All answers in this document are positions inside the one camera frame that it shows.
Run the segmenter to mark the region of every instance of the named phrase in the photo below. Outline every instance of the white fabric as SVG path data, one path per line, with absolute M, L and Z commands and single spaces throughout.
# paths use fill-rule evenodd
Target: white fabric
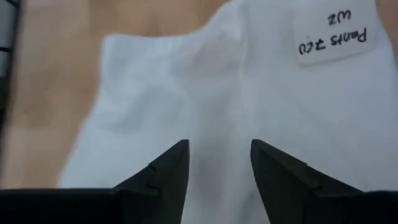
M 382 24 L 371 52 L 301 67 L 295 2 L 232 1 L 188 35 L 108 37 L 59 186 L 113 187 L 189 139 L 182 223 L 267 223 L 257 138 L 359 189 L 397 190 L 398 80 Z

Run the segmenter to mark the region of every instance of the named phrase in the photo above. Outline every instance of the sticker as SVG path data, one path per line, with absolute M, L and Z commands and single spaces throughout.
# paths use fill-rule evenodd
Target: sticker
M 295 51 L 310 65 L 369 52 L 377 41 L 374 0 L 298 0 Z

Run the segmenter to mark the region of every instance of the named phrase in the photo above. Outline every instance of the wooden table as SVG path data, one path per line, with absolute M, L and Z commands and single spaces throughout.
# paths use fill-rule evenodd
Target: wooden table
M 226 0 L 25 1 L 3 136 L 3 188 L 55 186 L 95 97 L 104 36 L 186 34 Z M 377 4 L 398 52 L 398 1 Z

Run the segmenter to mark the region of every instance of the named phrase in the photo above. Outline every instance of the handwritten label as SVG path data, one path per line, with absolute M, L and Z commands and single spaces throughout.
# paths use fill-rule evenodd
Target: handwritten label
M 301 64 L 365 53 L 376 45 L 376 5 L 374 0 L 299 0 L 294 26 Z

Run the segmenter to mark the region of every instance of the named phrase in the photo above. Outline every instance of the wooden surface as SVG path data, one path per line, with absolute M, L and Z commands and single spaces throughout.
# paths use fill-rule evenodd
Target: wooden surface
M 105 35 L 186 34 L 225 0 L 25 1 L 2 137 L 3 188 L 55 186 L 95 97 Z M 398 52 L 398 1 L 377 5 Z

